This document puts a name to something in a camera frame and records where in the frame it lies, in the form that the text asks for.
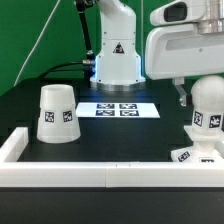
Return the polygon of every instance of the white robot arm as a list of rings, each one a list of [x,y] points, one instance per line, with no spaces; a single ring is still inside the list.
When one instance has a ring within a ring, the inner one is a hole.
[[[141,76],[141,58],[135,50],[134,11],[119,0],[100,0],[97,4],[102,38],[91,86],[111,91],[140,87],[145,78]]]
[[[156,9],[150,18],[154,25],[172,25],[148,35],[145,66],[150,78],[224,71],[223,0],[176,0]]]

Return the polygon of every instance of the green background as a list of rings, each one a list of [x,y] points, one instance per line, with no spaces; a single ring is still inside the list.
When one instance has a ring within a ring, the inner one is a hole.
[[[16,77],[33,48],[57,0],[0,0],[0,95],[13,87]],[[168,0],[122,0],[137,15],[136,50],[144,55],[146,37],[153,28],[149,15]],[[97,5],[86,11],[94,52],[100,51],[100,14]],[[144,40],[141,42],[141,31]],[[21,80],[37,77],[48,68],[85,58],[85,45],[81,24],[73,0],[62,0],[43,38],[30,58]],[[82,72],[71,72],[73,77],[83,77]]]

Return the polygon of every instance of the upside-down cup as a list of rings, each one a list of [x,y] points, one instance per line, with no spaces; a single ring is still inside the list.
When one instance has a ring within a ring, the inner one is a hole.
[[[47,85],[41,89],[37,138],[46,143],[66,143],[80,137],[72,86]]]

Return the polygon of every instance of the printed marker sheet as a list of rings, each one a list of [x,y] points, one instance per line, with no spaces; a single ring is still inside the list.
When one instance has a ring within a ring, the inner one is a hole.
[[[79,103],[78,117],[160,118],[153,103]]]

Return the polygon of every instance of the black table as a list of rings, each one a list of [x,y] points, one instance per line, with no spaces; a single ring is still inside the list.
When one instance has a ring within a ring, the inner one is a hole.
[[[160,119],[80,118],[81,137],[68,144],[37,140],[41,87],[74,87],[76,102],[154,103]],[[188,92],[194,81],[187,80]],[[0,142],[29,127],[30,143],[18,162],[171,162],[170,151],[192,145],[183,126],[193,107],[182,107],[171,81],[147,81],[144,90],[89,89],[82,79],[28,79],[0,97]],[[0,223],[223,223],[222,188],[1,188]]]

